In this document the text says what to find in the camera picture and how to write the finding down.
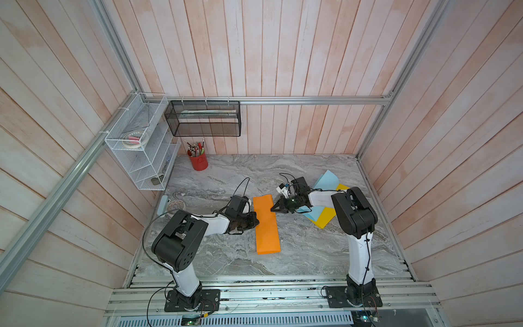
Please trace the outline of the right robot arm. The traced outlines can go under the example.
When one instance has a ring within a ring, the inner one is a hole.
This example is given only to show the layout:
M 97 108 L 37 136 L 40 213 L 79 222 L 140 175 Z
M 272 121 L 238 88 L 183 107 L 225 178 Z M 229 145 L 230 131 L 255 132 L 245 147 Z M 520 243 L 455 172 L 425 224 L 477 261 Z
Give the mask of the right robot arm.
M 378 216 L 358 187 L 346 190 L 311 188 L 303 178 L 280 184 L 274 213 L 297 213 L 301 208 L 332 208 L 349 238 L 348 290 L 367 295 L 376 289 L 371 265 L 371 243 Z

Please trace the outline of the light blue paper sheet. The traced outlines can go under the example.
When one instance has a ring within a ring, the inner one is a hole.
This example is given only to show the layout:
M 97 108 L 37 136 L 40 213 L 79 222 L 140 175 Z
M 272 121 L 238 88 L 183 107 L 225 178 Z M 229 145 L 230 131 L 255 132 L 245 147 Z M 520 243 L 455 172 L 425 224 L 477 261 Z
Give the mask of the light blue paper sheet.
M 330 170 L 325 171 L 324 174 L 313 185 L 314 188 L 322 190 L 339 189 L 341 186 L 339 178 Z M 323 229 L 335 216 L 336 211 L 333 208 L 327 207 L 300 207 L 297 213 L 304 215 L 311 220 L 317 227 Z

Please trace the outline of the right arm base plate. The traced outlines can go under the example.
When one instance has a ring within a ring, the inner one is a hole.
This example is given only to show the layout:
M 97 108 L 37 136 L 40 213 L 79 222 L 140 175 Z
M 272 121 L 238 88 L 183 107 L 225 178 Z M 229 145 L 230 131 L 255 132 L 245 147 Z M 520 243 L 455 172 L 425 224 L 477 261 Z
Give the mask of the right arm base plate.
M 380 308 L 383 301 L 376 287 L 362 291 L 355 287 L 349 286 L 328 286 L 325 287 L 325 297 L 328 301 L 329 308 Z

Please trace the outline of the yellow paper sheet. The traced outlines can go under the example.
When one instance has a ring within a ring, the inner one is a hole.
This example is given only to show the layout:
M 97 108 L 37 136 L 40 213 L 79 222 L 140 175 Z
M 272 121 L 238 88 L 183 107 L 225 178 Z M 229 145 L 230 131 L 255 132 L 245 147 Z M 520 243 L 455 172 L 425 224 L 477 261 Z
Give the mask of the yellow paper sheet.
M 339 187 L 340 189 L 336 192 L 310 190 L 307 195 L 311 207 L 309 208 L 309 212 L 304 213 L 304 216 L 321 229 L 325 228 L 326 225 L 336 216 L 332 196 L 346 192 L 349 189 L 341 184 L 339 184 Z

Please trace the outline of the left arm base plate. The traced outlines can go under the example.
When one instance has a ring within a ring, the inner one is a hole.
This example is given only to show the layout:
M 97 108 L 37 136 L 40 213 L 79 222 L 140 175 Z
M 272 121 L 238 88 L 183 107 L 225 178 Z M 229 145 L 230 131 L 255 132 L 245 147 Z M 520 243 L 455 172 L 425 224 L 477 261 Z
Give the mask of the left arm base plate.
M 215 312 L 219 310 L 221 291 L 218 289 L 196 290 L 192 296 L 184 296 L 177 290 L 170 290 L 167 295 L 165 312 L 195 313 Z

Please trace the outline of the orange paper sheet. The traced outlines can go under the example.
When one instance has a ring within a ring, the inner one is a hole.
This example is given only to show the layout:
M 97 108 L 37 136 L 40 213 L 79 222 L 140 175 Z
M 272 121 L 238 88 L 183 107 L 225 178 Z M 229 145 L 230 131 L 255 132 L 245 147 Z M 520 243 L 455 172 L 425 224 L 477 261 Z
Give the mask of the orange paper sheet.
M 274 205 L 271 195 L 254 197 L 254 211 L 260 222 L 256 226 L 256 251 L 258 255 L 279 253 L 281 243 L 276 221 L 276 213 L 271 211 Z

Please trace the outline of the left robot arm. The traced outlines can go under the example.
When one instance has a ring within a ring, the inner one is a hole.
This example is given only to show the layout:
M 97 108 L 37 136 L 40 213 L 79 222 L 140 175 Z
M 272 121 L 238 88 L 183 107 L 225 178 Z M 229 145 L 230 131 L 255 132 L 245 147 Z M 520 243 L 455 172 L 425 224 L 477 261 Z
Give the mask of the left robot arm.
M 193 298 L 201 288 L 193 268 L 193 260 L 204 237 L 215 234 L 241 235 L 259 225 L 253 201 L 246 196 L 232 196 L 225 207 L 210 215 L 194 215 L 177 209 L 170 221 L 153 241 L 151 251 L 167 268 L 176 284 L 176 291 Z

